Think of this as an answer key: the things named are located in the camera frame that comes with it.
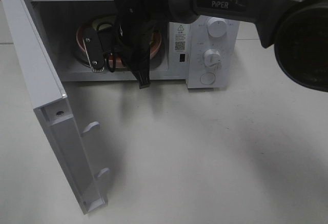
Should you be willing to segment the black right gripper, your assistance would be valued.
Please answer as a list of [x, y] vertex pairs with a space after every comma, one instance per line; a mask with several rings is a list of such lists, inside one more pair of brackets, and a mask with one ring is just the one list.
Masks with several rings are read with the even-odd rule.
[[[150, 53], [151, 40], [143, 38], [144, 32], [150, 28], [148, 23], [169, 21], [172, 14], [169, 0], [114, 0], [118, 9], [119, 34], [126, 45], [134, 45], [130, 49], [130, 71], [137, 79], [139, 88], [150, 86]], [[105, 60], [103, 49], [97, 32], [93, 28], [85, 28], [83, 42], [86, 55], [93, 72], [103, 72]]]

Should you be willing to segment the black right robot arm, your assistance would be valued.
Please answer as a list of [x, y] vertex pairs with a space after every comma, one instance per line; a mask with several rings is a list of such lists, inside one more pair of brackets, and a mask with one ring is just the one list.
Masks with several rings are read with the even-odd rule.
[[200, 16], [249, 22], [261, 45], [274, 47], [282, 71], [309, 89], [327, 91], [327, 0], [114, 0], [117, 15], [107, 23], [102, 42], [98, 28], [87, 28], [83, 42], [90, 67], [114, 72], [116, 60], [150, 85], [150, 41], [159, 21], [190, 24]]

